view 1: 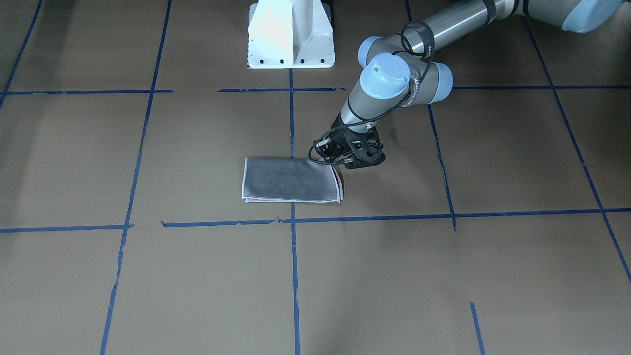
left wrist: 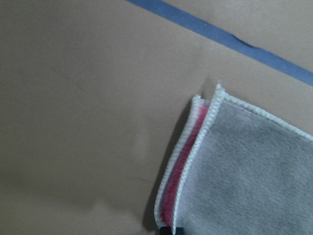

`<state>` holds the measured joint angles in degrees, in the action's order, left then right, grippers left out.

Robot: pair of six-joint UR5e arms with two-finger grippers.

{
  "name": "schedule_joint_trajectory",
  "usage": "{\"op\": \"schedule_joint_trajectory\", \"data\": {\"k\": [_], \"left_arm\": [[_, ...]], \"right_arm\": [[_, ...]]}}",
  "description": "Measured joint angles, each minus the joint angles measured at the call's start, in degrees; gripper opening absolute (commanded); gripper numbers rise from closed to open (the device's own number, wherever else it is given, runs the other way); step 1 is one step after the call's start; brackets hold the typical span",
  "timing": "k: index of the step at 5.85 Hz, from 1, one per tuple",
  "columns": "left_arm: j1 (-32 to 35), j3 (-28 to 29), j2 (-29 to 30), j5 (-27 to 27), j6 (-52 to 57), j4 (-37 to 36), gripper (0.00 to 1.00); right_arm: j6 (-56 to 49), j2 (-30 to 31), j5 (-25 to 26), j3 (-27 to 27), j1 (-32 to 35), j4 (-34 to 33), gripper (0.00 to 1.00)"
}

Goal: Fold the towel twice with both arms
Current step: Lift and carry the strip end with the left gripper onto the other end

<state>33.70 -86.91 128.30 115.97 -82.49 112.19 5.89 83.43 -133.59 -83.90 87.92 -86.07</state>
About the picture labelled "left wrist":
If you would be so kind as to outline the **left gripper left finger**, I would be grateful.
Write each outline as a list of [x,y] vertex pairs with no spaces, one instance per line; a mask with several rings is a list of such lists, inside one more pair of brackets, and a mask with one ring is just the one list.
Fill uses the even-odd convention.
[[161,227],[159,233],[160,235],[171,235],[171,227]]

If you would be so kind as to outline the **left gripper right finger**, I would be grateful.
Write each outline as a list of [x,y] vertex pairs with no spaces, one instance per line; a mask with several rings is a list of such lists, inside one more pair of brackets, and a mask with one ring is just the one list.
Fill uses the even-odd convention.
[[184,235],[184,228],[176,227],[175,235]]

